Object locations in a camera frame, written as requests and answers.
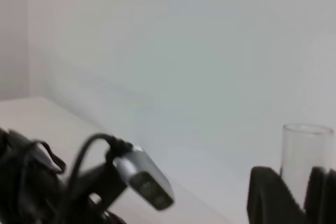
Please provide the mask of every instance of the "clear glass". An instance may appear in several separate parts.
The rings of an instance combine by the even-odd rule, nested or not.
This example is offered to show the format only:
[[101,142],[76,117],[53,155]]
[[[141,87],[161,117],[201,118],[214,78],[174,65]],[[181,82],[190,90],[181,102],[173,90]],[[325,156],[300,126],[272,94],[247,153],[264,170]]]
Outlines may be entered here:
[[303,209],[313,167],[329,171],[332,162],[333,130],[307,124],[288,124],[282,131],[281,177]]

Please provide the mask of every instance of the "white table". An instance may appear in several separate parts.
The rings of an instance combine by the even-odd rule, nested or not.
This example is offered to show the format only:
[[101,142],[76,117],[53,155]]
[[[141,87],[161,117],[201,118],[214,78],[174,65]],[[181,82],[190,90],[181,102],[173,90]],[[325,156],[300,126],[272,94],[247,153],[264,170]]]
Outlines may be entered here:
[[[45,98],[29,98],[0,102],[0,127],[16,130],[28,138],[48,142],[70,170],[74,157],[84,140],[98,128],[72,115]],[[97,142],[89,151],[84,168],[104,161],[107,145]],[[170,179],[176,203],[157,212],[128,189],[111,207],[128,224],[227,224],[223,216],[196,199],[186,188]]]

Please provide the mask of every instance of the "black object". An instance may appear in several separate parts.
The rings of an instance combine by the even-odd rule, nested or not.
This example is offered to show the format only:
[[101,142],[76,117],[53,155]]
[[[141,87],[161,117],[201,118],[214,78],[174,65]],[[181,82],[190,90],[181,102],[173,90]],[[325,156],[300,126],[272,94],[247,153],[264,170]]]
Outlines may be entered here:
[[336,172],[311,171],[305,211],[281,177],[269,167],[251,170],[247,213],[250,224],[335,224]]
[[[97,134],[91,142],[103,138],[111,149],[107,159],[131,150],[132,145],[113,136]],[[42,145],[50,158],[37,145]],[[112,162],[78,175],[85,151],[82,150],[68,184],[58,178],[65,163],[43,141],[30,141],[22,135],[0,129],[0,223],[50,224],[55,217],[66,224],[122,224],[107,208],[126,189]],[[90,195],[101,200],[93,202]]]

